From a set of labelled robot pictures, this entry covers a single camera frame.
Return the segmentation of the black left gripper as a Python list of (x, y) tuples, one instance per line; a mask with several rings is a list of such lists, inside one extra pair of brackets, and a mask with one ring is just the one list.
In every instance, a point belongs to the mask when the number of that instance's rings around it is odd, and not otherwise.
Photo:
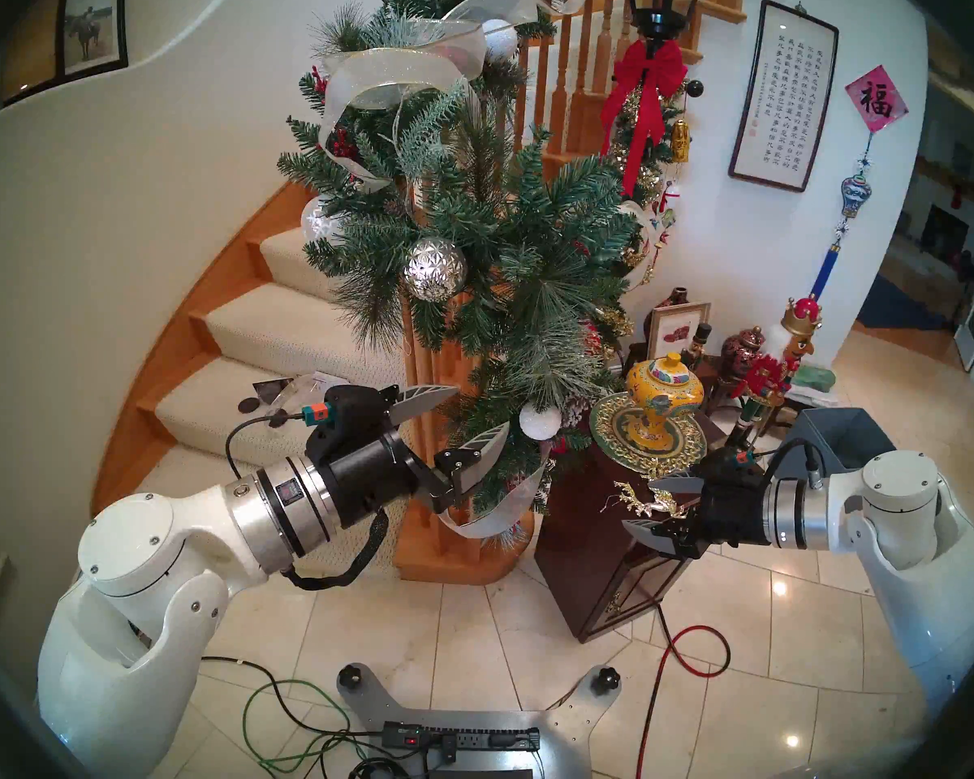
[[(459, 387), (417, 384), (381, 389), (391, 427), (418, 419), (459, 393)], [(493, 469), (509, 436), (509, 422), (434, 457), (433, 469), (394, 432), (323, 462), (323, 482), (343, 530), (399, 497), (419, 495), (435, 513), (461, 506)]]

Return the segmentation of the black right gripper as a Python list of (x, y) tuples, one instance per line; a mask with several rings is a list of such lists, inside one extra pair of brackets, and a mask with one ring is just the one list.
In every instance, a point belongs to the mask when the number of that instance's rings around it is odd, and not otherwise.
[(676, 501), (696, 501), (685, 514), (677, 538), (659, 521), (624, 519), (633, 542), (665, 557), (699, 559), (711, 544), (767, 546), (767, 533), (757, 489), (727, 484), (704, 484), (692, 475), (668, 475), (648, 481), (653, 491), (667, 491)]

